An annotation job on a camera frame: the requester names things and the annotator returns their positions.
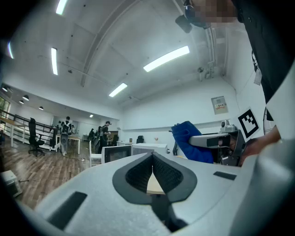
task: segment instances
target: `window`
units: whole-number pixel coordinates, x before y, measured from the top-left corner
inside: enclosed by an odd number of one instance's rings
[[[6,101],[4,98],[0,97],[0,109],[8,112],[10,102]],[[7,114],[1,111],[1,117],[6,117]]]

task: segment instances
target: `wooden floor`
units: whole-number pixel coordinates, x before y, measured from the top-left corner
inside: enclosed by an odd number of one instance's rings
[[[87,141],[81,142],[78,155],[78,144],[71,141],[65,157],[59,151],[49,152],[46,149],[45,156],[35,157],[28,154],[28,144],[14,141],[14,147],[11,147],[10,139],[6,137],[2,144],[4,169],[11,170],[17,176],[23,191],[16,199],[34,209],[51,191],[89,168],[88,148]]]

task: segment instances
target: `office chair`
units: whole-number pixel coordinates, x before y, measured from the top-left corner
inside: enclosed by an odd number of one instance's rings
[[[136,143],[143,143],[143,141],[144,141],[143,136],[140,135],[137,137]]]
[[[40,139],[37,141],[36,135],[36,121],[35,119],[31,118],[29,122],[29,143],[33,146],[33,149],[29,150],[29,154],[33,152],[35,156],[38,156],[38,152],[45,155],[45,153],[40,149],[40,145],[43,145],[45,142],[41,140],[42,135],[40,135]]]
[[[114,135],[114,138],[112,140],[112,146],[116,146],[118,140],[119,140],[119,136],[118,135]]]

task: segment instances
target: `ceiling light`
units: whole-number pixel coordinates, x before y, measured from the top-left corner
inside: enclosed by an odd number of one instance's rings
[[[23,99],[25,99],[25,100],[29,100],[29,96],[28,95],[25,95],[25,96],[23,96]]]
[[[158,59],[156,59],[155,61],[151,62],[150,64],[146,65],[144,67],[145,71],[146,72],[149,72],[155,68],[157,68],[158,66],[168,62],[168,61],[171,61],[177,57],[180,57],[180,56],[183,56],[185,54],[188,54],[189,53],[189,47],[188,46],[185,46],[185,47],[182,47],[180,49],[177,49],[171,53],[168,53]]]
[[[10,42],[8,43],[8,51],[9,51],[10,57],[11,57],[12,59],[14,59],[13,54],[12,54],[12,51],[11,51]]]
[[[114,91],[112,91],[109,96],[114,97],[115,95],[120,93],[126,87],[127,87],[127,85],[125,83],[121,83],[121,85],[119,87],[117,87]]]
[[[56,8],[56,14],[62,15],[65,9],[66,2],[68,0],[59,0],[59,4]]]
[[[56,58],[57,58],[57,49],[51,48],[51,63],[52,63],[52,70],[55,75],[57,74],[57,64],[56,64]]]

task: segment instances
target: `table leg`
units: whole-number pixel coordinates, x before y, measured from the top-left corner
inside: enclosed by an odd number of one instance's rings
[[[24,143],[24,134],[25,134],[25,131],[26,131],[26,127],[24,127],[24,130],[23,130],[23,143]]]
[[[12,147],[12,148],[13,148],[13,129],[14,129],[14,126],[11,125],[10,139],[11,139],[11,147]]]

